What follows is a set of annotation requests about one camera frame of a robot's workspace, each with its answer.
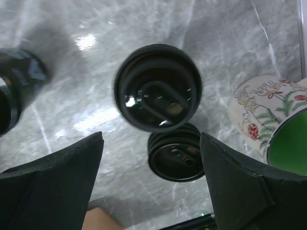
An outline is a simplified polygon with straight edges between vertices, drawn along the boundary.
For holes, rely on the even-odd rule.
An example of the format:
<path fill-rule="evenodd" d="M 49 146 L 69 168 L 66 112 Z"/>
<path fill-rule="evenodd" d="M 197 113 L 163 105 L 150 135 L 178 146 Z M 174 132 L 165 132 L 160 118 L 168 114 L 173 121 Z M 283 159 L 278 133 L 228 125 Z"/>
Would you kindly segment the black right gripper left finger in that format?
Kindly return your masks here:
<path fill-rule="evenodd" d="M 3 230 L 80 230 L 101 162 L 101 132 L 0 174 Z"/>

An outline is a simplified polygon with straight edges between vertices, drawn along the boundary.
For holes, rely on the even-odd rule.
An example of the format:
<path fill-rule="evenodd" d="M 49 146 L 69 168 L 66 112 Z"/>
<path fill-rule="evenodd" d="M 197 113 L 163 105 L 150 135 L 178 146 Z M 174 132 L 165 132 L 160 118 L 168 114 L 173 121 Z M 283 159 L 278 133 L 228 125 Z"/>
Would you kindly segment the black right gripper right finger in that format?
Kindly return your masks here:
<path fill-rule="evenodd" d="M 307 178 L 200 138 L 202 164 L 220 230 L 304 230 Z"/>

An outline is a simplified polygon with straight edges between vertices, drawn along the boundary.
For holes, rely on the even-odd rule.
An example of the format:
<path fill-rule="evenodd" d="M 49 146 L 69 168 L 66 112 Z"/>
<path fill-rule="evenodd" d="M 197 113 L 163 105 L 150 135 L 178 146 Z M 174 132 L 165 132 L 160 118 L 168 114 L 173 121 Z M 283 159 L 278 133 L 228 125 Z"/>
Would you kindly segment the brown paper bag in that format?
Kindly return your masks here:
<path fill-rule="evenodd" d="M 124 228 L 97 207 L 86 212 L 82 230 L 124 230 Z"/>

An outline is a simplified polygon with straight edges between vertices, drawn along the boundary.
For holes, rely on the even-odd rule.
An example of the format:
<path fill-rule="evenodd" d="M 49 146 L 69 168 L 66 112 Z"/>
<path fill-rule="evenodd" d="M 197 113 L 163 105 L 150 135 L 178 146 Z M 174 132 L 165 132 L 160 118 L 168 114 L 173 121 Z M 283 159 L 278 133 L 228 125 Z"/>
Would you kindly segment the black cup stack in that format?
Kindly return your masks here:
<path fill-rule="evenodd" d="M 44 62 L 24 49 L 0 49 L 0 135 L 18 123 L 51 77 Z"/>

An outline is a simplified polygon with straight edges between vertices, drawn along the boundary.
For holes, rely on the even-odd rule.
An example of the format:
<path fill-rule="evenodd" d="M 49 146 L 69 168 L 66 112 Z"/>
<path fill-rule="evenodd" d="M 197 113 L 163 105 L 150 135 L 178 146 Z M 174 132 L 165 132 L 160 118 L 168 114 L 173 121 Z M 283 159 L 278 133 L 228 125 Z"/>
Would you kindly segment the black cup lid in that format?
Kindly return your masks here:
<path fill-rule="evenodd" d="M 114 100 L 132 126 L 163 133 L 186 124 L 201 100 L 201 75 L 182 50 L 152 44 L 132 52 L 114 79 Z"/>

